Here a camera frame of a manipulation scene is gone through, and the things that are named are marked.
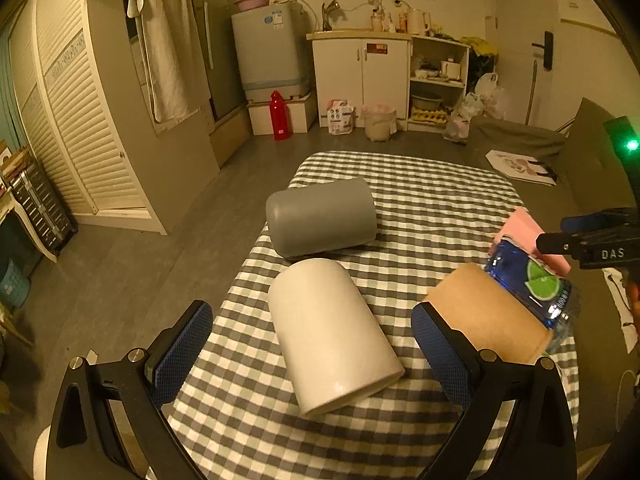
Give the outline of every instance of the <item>gray floor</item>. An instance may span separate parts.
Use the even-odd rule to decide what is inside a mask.
[[[283,142],[254,137],[224,165],[169,236],[81,226],[57,264],[41,260],[15,315],[33,351],[8,338],[1,378],[22,412],[0,415],[0,432],[25,468],[50,424],[66,364],[93,349],[101,362],[146,347],[191,300],[222,303],[264,225],[264,202],[300,163],[324,150],[384,152],[463,163],[460,146],[435,134],[398,132],[386,143],[363,131],[331,136],[314,128]]]

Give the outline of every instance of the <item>sofa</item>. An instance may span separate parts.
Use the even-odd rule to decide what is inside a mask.
[[[606,110],[584,99],[567,136],[546,130],[478,117],[471,121],[467,145],[461,150],[468,166],[492,170],[489,150],[535,156],[557,174],[556,186],[511,180],[530,214],[546,232],[559,230],[565,216],[634,206],[622,165],[613,153],[602,124]],[[575,320],[580,373],[580,419],[577,449],[609,443],[616,432],[618,387],[625,370],[638,370],[638,345],[627,354],[620,318],[601,270],[581,270],[570,260],[568,279],[579,292]],[[628,389],[620,401],[620,422],[633,403]]]

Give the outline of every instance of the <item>red bottle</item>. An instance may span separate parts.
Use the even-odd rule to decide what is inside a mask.
[[[271,94],[269,111],[271,112],[273,138],[276,140],[289,139],[291,131],[289,130],[289,121],[287,121],[287,104],[277,90]]]

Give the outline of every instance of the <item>lime slice image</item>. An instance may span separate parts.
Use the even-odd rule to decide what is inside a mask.
[[[540,266],[537,261],[529,259],[529,262],[527,263],[527,279],[530,282],[538,278],[546,278],[547,276],[552,276],[552,274],[544,267]]]
[[[560,279],[557,276],[542,276],[542,278],[536,278],[525,282],[529,292],[533,294],[535,298],[540,301],[549,301],[556,297],[560,292]]]

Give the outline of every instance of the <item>open shelving unit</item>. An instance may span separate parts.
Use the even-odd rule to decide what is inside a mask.
[[[466,81],[469,66],[469,45],[457,41],[431,38],[429,36],[412,36],[409,101],[407,110],[406,129],[418,132],[441,133],[446,124],[430,123],[428,121],[415,121],[411,118],[411,95],[420,95],[425,90],[442,97],[442,104],[455,108],[465,96]],[[460,81],[442,81],[422,79],[415,77],[415,70],[419,69],[425,61],[439,67],[440,62],[452,57],[454,62],[460,63]]]

